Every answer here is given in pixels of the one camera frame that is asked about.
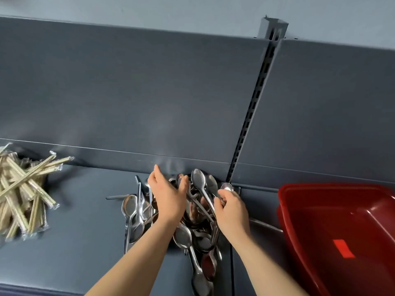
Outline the person's left hand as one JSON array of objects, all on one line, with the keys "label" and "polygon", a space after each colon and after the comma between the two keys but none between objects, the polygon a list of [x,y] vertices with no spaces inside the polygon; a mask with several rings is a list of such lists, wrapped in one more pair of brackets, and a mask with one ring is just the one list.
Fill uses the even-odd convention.
[{"label": "person's left hand", "polygon": [[148,184],[159,210],[158,222],[171,226],[174,231],[184,215],[186,200],[177,203],[178,189],[165,178],[157,164],[148,178]]}]

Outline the person's right hand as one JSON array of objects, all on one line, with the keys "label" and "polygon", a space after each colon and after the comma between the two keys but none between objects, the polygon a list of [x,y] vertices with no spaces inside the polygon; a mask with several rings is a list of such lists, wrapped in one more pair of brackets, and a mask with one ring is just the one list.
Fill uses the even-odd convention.
[{"label": "person's right hand", "polygon": [[217,222],[226,239],[237,249],[245,241],[250,239],[249,215],[240,196],[234,197],[227,202],[221,203],[224,207],[224,220]]}]

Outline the steel spoon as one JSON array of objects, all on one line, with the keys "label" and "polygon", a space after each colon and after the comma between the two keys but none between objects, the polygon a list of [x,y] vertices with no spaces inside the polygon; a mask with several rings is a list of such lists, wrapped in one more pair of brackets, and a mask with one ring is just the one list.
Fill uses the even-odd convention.
[{"label": "steel spoon", "polygon": [[227,202],[228,200],[237,197],[237,194],[235,194],[234,188],[230,183],[224,183],[218,190],[218,196],[223,202]]}]

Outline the person's left forearm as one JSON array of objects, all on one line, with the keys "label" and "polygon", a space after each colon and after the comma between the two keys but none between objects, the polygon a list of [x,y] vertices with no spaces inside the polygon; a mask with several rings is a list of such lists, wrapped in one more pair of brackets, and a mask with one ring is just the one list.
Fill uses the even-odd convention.
[{"label": "person's left forearm", "polygon": [[150,296],[180,216],[159,219],[85,296]]}]

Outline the person's right forearm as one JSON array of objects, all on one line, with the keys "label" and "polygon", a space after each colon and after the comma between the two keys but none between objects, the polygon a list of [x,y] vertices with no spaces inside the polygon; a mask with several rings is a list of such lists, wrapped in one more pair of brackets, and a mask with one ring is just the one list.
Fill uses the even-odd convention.
[{"label": "person's right forearm", "polygon": [[250,235],[242,232],[229,241],[244,264],[256,296],[309,296]]}]

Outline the pile of metal spoons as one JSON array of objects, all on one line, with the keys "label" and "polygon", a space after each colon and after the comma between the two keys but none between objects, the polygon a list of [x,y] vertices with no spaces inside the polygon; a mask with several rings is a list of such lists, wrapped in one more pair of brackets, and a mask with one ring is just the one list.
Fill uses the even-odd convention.
[{"label": "pile of metal spoons", "polygon": [[[220,229],[215,217],[215,209],[212,201],[218,197],[217,183],[213,176],[207,175],[199,169],[194,169],[189,177],[189,189],[187,195],[187,207],[178,224],[173,240],[179,248],[186,249],[190,257],[193,276],[192,289],[195,296],[214,296],[214,284],[211,279],[215,275],[207,277],[205,271],[210,271],[209,265],[203,267],[205,259],[210,259],[212,272],[216,272],[216,260],[214,251],[218,249],[218,236]],[[177,188],[177,176],[174,180],[174,188]],[[122,199],[122,212],[127,218],[124,254],[135,245],[143,236],[146,224],[158,220],[159,210],[156,199],[148,184],[149,203],[145,206],[146,197],[142,190],[142,183],[138,182],[137,194],[119,195],[106,197],[107,200]]]}]

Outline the wide grey shelf back panel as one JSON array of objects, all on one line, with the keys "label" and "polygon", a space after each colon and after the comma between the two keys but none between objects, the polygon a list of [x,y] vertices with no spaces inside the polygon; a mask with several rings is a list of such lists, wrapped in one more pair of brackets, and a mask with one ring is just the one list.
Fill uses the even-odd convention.
[{"label": "wide grey shelf back panel", "polygon": [[268,41],[0,17],[0,145],[226,179]]}]

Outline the red plastic tub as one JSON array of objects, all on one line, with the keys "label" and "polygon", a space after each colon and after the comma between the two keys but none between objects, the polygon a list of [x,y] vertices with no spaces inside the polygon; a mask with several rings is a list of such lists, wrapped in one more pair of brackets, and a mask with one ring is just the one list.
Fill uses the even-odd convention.
[{"label": "red plastic tub", "polygon": [[[395,190],[288,184],[278,196],[278,219],[310,296],[395,296]],[[356,258],[344,259],[333,239]]]}]

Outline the grey slotted shelf upright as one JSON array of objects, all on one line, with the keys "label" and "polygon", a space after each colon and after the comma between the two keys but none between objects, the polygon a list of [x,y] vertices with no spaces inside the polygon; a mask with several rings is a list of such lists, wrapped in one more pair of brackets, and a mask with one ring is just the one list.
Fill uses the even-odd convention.
[{"label": "grey slotted shelf upright", "polygon": [[226,177],[226,182],[228,183],[231,183],[232,176],[236,168],[236,164],[239,161],[241,150],[246,140],[249,127],[252,123],[255,109],[258,105],[259,97],[263,90],[264,83],[269,73],[269,69],[272,64],[276,49],[278,47],[279,42],[282,39],[284,39],[287,29],[288,29],[288,23],[282,19],[271,18],[265,15],[260,21],[259,31],[256,38],[266,40],[267,47],[262,56],[262,64],[259,70],[258,78],[256,80],[254,91],[244,119],[243,127],[241,129],[239,139],[235,148],[235,152]]}]

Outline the red label sticker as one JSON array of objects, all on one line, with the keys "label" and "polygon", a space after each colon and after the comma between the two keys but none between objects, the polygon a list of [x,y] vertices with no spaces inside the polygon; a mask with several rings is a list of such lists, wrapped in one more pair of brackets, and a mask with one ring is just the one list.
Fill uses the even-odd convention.
[{"label": "red label sticker", "polygon": [[333,239],[335,247],[344,259],[355,259],[355,255],[349,249],[348,244],[343,239]]}]

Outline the narrow grey shelf back panel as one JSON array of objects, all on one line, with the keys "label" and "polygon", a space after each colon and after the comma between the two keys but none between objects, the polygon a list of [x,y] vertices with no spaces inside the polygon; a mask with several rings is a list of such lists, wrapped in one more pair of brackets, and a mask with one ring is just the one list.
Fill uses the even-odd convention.
[{"label": "narrow grey shelf back panel", "polygon": [[231,181],[395,188],[395,50],[282,40]]}]

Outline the pile of wrapped bamboo chopsticks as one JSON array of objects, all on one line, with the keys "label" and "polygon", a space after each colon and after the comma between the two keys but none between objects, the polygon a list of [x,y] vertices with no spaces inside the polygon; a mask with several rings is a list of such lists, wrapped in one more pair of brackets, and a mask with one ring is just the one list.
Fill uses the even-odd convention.
[{"label": "pile of wrapped bamboo chopsticks", "polygon": [[73,156],[44,159],[19,155],[9,142],[0,145],[0,246],[16,239],[37,238],[48,228],[47,210],[60,204],[47,193],[48,175],[59,172]]}]

